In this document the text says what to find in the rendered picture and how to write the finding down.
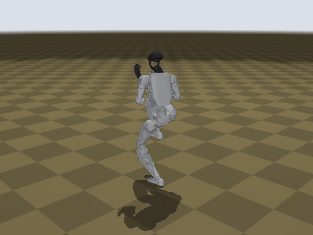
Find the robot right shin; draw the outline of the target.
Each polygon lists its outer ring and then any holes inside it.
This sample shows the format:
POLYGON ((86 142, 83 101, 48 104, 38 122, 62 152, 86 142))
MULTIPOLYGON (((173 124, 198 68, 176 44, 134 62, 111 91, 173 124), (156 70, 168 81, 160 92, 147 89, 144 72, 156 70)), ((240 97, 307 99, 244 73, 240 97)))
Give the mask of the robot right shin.
MULTIPOLYGON (((154 120, 154 114, 157 112, 155 110, 155 107, 146 107, 146 111, 147 111, 147 114, 148 114, 148 117, 150 120, 154 120)), ((158 131, 160 132, 160 129, 157 128, 157 130, 155 131, 155 133, 158 133, 158 131)))

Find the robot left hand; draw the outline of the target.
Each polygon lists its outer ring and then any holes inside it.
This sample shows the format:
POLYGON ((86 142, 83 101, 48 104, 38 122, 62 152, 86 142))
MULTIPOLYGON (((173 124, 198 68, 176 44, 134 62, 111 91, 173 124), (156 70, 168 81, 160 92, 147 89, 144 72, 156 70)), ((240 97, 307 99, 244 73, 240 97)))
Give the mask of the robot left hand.
POLYGON ((140 67, 139 67, 140 65, 138 65, 138 64, 136 64, 135 66, 134 66, 134 71, 135 71, 135 74, 136 74, 136 76, 137 76, 137 78, 139 79, 139 77, 141 76, 141 74, 140 74, 140 67))

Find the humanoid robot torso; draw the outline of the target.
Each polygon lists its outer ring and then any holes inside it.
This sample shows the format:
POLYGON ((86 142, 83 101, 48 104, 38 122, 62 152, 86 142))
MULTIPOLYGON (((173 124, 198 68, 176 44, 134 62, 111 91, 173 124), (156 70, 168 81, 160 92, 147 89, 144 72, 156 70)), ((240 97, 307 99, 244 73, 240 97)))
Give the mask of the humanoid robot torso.
POLYGON ((155 107, 154 119, 158 123, 157 128, 160 128, 171 122, 170 113, 164 108, 170 105, 172 99, 171 77, 165 71, 163 73, 150 71, 147 75, 150 75, 150 81, 146 85, 148 97, 151 105, 155 107))

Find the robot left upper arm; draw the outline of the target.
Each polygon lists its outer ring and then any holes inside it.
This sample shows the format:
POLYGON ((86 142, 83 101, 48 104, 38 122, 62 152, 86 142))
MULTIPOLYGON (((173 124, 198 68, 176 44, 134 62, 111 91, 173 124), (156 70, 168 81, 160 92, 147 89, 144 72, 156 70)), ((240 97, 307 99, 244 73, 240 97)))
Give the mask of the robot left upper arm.
POLYGON ((136 104, 143 104, 144 103, 144 92, 146 89, 146 85, 150 81, 150 75, 142 75, 138 79, 138 88, 137 88, 137 99, 136 99, 136 104))

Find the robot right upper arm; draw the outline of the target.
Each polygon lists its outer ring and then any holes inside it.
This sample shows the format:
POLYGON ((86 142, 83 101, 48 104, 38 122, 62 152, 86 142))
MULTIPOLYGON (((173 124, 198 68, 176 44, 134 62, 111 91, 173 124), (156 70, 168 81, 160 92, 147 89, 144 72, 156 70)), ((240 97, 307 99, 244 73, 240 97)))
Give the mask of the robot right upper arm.
POLYGON ((173 100, 178 100, 181 98, 180 92, 179 92, 179 86, 177 83, 177 77, 175 75, 171 75, 171 86, 172 86, 172 91, 174 92, 174 94, 172 94, 172 99, 173 100))

